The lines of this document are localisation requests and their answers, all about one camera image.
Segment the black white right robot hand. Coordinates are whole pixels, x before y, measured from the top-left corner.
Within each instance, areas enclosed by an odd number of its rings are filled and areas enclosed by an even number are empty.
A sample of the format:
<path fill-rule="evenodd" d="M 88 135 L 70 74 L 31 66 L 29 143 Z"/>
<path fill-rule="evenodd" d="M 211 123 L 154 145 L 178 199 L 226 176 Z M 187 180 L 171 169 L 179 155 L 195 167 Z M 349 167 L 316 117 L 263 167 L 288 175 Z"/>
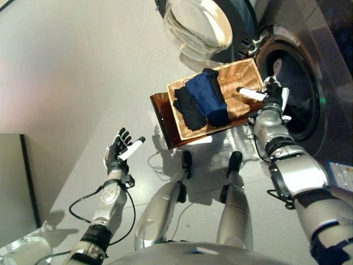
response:
<path fill-rule="evenodd" d="M 275 103 L 281 107 L 281 111 L 285 110 L 290 90 L 283 87 L 277 80 L 276 76 L 269 76 L 264 81 L 264 86 L 260 91 L 251 90 L 245 87 L 238 87 L 236 91 L 248 98 L 263 102 Z"/>

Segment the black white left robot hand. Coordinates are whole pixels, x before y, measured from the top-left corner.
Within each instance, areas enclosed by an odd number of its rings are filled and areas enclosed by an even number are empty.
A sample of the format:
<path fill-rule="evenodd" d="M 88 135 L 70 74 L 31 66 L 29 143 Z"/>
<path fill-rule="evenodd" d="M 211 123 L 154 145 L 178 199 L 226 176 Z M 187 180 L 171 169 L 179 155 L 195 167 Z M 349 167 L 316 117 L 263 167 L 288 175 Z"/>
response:
<path fill-rule="evenodd" d="M 103 164 L 107 170 L 107 174 L 113 171 L 121 170 L 124 174 L 128 174 L 129 166 L 127 159 L 132 156 L 144 143 L 146 138 L 139 137 L 136 141 L 131 140 L 132 137 L 125 128 L 121 128 L 115 135 L 110 146 L 106 148 L 103 158 Z"/>

